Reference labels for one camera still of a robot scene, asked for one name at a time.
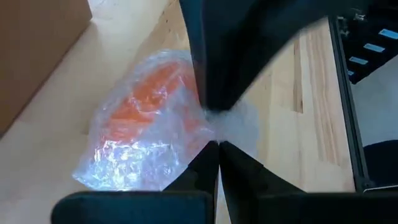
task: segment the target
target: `blue label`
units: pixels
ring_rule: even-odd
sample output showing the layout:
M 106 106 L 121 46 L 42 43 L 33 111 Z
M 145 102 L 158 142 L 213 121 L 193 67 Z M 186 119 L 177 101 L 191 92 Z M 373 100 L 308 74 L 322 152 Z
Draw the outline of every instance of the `blue label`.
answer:
M 382 29 L 379 34 L 394 40 L 398 40 L 398 33 L 389 29 Z
M 361 59 L 361 58 L 357 58 L 357 57 L 350 57 L 348 60 L 350 62 L 355 62 L 355 63 L 361 64 L 361 65 L 366 65 L 368 63 L 367 60 Z
M 363 46 L 363 47 L 365 49 L 373 50 L 373 51 L 379 52 L 379 53 L 381 53 L 381 52 L 383 52 L 385 50 L 384 47 L 380 47 L 380 46 L 377 46 L 377 45 L 374 45 L 374 44 L 365 44 L 365 46 Z

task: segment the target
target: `black rack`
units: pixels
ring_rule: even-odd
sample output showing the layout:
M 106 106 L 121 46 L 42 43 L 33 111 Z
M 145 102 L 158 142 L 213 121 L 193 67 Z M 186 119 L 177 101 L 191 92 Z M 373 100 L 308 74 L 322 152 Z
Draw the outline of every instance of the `black rack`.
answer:
M 341 104 L 345 118 L 347 140 L 349 153 L 351 156 L 351 165 L 355 188 L 357 192 L 373 187 L 369 179 L 368 168 L 364 156 L 361 135 L 356 119 L 353 95 L 348 79 L 348 69 L 345 60 L 345 52 L 340 37 L 340 28 L 337 17 L 329 17 L 330 35 L 335 54 L 336 71 L 341 95 Z

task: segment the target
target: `clear plastic wrap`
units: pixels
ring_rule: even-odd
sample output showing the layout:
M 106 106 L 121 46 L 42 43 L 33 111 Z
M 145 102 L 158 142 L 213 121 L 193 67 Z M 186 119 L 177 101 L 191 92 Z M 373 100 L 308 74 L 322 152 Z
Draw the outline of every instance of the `clear plastic wrap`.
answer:
M 73 177 L 94 190 L 163 190 L 212 140 L 256 156 L 254 108 L 202 110 L 188 51 L 163 50 L 123 78 L 95 111 Z

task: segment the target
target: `plastic bag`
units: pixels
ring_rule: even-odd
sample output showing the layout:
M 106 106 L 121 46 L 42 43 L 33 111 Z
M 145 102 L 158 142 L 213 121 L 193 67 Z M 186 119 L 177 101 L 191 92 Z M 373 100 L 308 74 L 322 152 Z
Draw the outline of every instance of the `plastic bag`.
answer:
M 240 118 L 254 114 L 248 110 L 238 103 L 233 114 L 204 112 L 190 53 L 161 51 L 122 79 L 95 111 L 88 150 L 73 177 L 94 190 L 163 190 L 209 141 L 229 140 L 245 150 L 255 139 L 255 151 L 257 131 L 247 127 L 257 123 L 244 126 Z

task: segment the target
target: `cardboard box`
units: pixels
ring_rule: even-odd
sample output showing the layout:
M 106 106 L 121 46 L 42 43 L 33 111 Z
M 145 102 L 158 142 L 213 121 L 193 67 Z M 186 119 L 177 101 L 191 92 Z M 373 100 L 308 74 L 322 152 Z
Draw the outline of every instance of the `cardboard box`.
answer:
M 0 136 L 88 26 L 87 0 L 4 0 L 0 7 Z

